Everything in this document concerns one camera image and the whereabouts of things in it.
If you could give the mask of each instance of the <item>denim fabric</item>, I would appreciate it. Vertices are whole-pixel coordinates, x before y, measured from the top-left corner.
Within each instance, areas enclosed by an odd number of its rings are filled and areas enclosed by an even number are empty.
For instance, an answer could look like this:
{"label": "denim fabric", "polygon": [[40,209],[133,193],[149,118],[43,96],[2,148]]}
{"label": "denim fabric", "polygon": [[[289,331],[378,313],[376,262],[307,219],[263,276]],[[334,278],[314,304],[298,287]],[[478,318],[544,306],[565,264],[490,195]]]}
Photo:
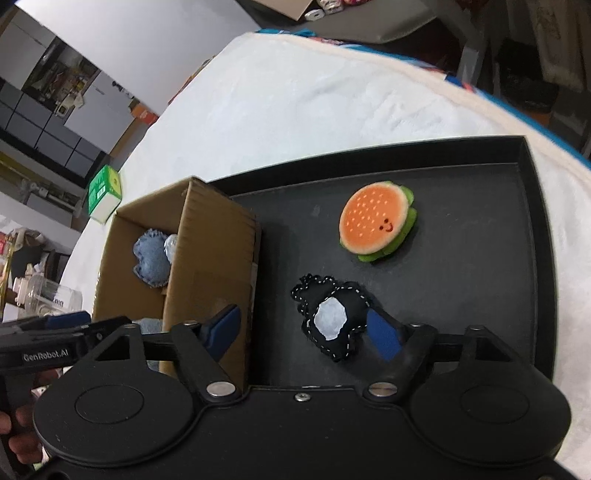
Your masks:
{"label": "denim fabric", "polygon": [[[134,323],[139,325],[142,335],[150,335],[152,333],[162,332],[162,320],[160,319],[141,319],[134,321]],[[148,360],[146,363],[148,364],[148,368],[150,370],[154,370],[155,372],[159,371],[158,366],[160,362],[157,360]]]}
{"label": "denim fabric", "polygon": [[170,262],[164,252],[164,241],[168,235],[150,229],[139,237],[134,245],[138,264],[134,273],[150,287],[164,287],[170,276]]}

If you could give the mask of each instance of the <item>silver bolt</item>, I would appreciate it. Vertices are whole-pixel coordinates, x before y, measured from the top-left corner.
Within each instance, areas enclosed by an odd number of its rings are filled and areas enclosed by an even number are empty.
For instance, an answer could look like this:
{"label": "silver bolt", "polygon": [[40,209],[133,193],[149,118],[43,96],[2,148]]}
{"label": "silver bolt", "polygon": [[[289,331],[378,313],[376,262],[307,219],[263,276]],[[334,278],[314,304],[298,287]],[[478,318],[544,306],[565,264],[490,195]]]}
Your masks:
{"label": "silver bolt", "polygon": [[230,382],[213,382],[207,386],[206,390],[212,397],[219,398],[232,395],[236,391],[236,387]]}
{"label": "silver bolt", "polygon": [[312,396],[309,393],[296,393],[294,399],[295,401],[310,401]]}
{"label": "silver bolt", "polygon": [[369,386],[369,393],[374,397],[384,398],[396,395],[398,387],[390,382],[376,382]]}

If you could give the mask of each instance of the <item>hamburger plush toy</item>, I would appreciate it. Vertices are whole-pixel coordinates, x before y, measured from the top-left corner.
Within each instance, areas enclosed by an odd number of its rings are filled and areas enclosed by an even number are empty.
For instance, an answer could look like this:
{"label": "hamburger plush toy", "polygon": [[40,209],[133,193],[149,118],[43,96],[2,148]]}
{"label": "hamburger plush toy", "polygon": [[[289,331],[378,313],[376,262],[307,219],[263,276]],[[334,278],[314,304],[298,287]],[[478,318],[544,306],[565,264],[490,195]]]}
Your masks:
{"label": "hamburger plush toy", "polygon": [[340,243],[362,262],[393,253],[417,220],[412,191],[391,181],[355,192],[340,215]]}

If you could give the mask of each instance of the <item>white blanket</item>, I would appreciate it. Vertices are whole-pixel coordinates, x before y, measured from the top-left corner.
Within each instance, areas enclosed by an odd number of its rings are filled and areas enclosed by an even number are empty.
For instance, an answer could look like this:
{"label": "white blanket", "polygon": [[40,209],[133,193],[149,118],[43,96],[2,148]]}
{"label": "white blanket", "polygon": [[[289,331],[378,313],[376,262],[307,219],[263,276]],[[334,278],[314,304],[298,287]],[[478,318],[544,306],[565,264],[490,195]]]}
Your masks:
{"label": "white blanket", "polygon": [[[121,170],[124,203],[183,177],[209,181],[372,145],[525,135],[550,215],[558,279],[554,381],[573,421],[558,460],[591,478],[591,173],[502,108],[401,61],[291,35],[232,41],[177,97]],[[62,283],[92,311],[109,225],[91,220]]]}

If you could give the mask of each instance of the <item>finger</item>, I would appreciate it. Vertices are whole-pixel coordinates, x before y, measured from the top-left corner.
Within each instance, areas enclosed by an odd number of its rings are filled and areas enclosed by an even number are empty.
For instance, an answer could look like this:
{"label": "finger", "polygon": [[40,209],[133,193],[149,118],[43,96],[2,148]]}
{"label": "finger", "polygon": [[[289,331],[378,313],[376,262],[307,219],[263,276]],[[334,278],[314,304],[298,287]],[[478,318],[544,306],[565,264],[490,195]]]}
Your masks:
{"label": "finger", "polygon": [[29,404],[18,407],[14,416],[17,418],[19,425],[25,428],[31,428],[33,426],[33,405]]}
{"label": "finger", "polygon": [[51,382],[57,380],[58,378],[60,378],[60,376],[57,373],[57,370],[45,370],[44,372],[39,372],[37,374],[37,376],[35,377],[34,385],[35,387],[45,387],[46,385],[49,385]]}
{"label": "finger", "polygon": [[17,455],[38,450],[39,438],[35,432],[21,433],[8,439],[8,447]]}
{"label": "finger", "polygon": [[36,450],[35,452],[30,453],[23,453],[22,455],[17,455],[17,459],[23,465],[32,465],[34,463],[39,463],[43,460],[43,454]]}
{"label": "finger", "polygon": [[10,416],[0,411],[0,435],[8,435],[12,429]]}

